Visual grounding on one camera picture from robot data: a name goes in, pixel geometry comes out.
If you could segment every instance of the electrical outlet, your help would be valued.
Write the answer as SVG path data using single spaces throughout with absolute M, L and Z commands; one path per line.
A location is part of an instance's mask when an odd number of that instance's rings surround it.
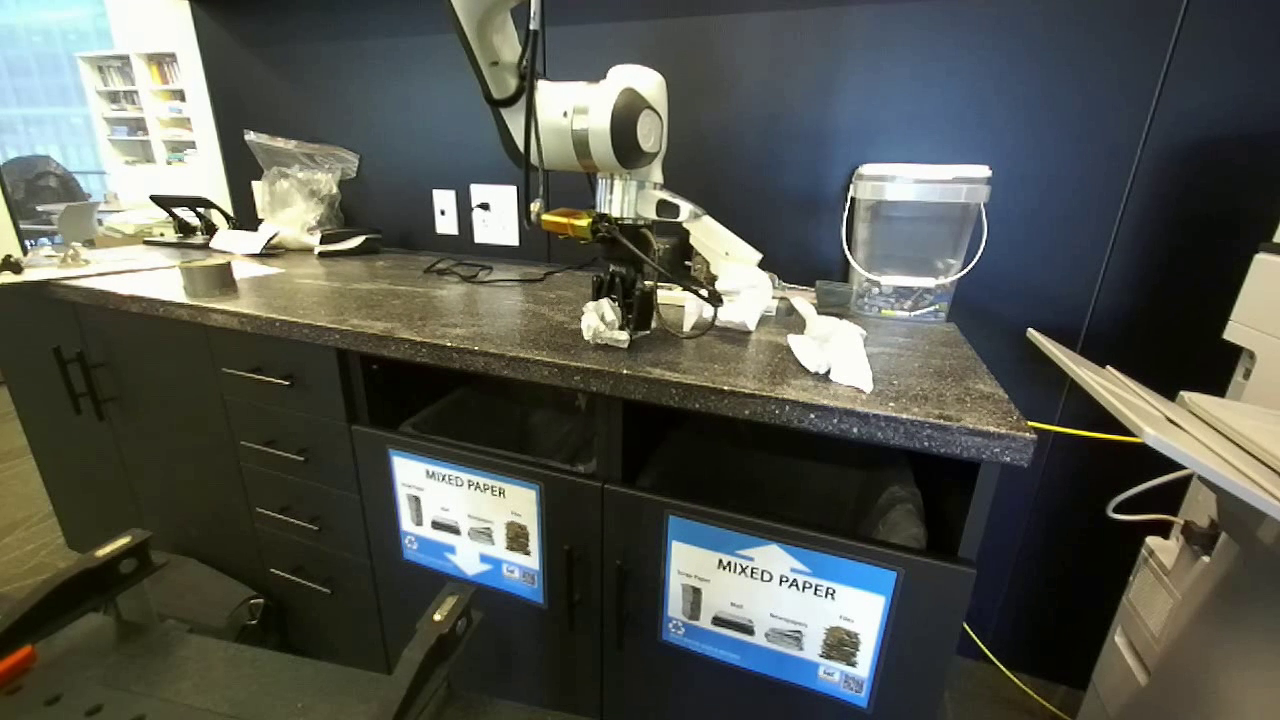
M 436 234 L 461 234 L 457 187 L 430 187 L 430 229 L 436 229 Z
M 514 184 L 468 184 L 471 238 L 521 247 L 521 191 Z

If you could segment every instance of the cabinet door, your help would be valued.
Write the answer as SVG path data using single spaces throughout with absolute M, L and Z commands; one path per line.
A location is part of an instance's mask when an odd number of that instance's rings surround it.
M 253 580 L 253 523 L 195 323 L 81 311 L 96 390 L 161 548 Z
M 38 464 L 68 548 L 86 553 L 131 528 L 136 503 L 101 396 L 82 382 L 92 354 L 75 311 L 45 285 L 0 291 L 0 369 Z
M 457 680 L 483 696 L 598 716 L 598 486 L 481 453 L 359 427 L 354 455 L 366 507 L 366 548 L 376 553 L 379 610 L 392 656 L 413 635 L 427 599 L 457 580 L 398 556 L 392 446 L 535 486 L 544 605 L 481 584 L 475 607 L 483 618 L 457 668 Z
M 867 707 L 826 700 L 811 689 L 773 680 L 763 671 L 734 668 L 732 659 L 710 659 L 665 639 L 669 610 L 669 520 L 696 520 L 728 533 L 763 540 L 761 548 L 808 548 L 820 556 L 858 559 L 888 569 L 897 575 L 888 622 L 881 633 L 881 659 L 873 671 Z M 763 597 L 780 591 L 780 570 L 763 575 Z M 928 556 L 888 553 L 877 543 L 830 540 L 785 523 L 763 523 L 732 512 L 710 512 L 699 503 L 681 503 L 665 496 L 638 496 L 624 486 L 602 490 L 602 716 L 734 716 L 734 720 L 846 720 L 846 716 L 890 716 L 928 720 L 940 716 L 945 674 L 953 668 L 960 614 L 967 607 L 972 569 L 940 563 Z M 789 635 L 773 629 L 804 629 L 804 610 L 776 610 L 757 599 L 749 610 L 722 605 L 722 597 L 696 597 L 691 622 L 732 629 L 751 642 L 785 642 Z M 811 671 L 841 671 L 841 656 L 826 656 L 826 629 L 804 629 L 797 649 L 820 659 Z

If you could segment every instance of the clear plastic container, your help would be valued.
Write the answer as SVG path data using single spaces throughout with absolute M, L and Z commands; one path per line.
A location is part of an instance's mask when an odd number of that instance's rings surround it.
M 988 165 L 858 165 L 844 198 L 853 315 L 946 319 L 988 242 L 988 198 Z

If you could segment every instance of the countertop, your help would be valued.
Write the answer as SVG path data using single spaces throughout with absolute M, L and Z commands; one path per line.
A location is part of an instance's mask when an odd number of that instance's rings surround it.
M 425 276 L 427 255 L 236 260 L 236 289 L 186 297 L 174 268 L 61 280 L 54 297 L 115 311 L 282 337 L 364 354 L 556 382 L 617 400 L 761 418 L 913 453 L 1026 464 L 1035 435 L 953 323 L 873 323 L 877 390 L 808 376 L 789 333 L 653 333 L 626 352 L 575 333 L 589 273 L 544 285 Z

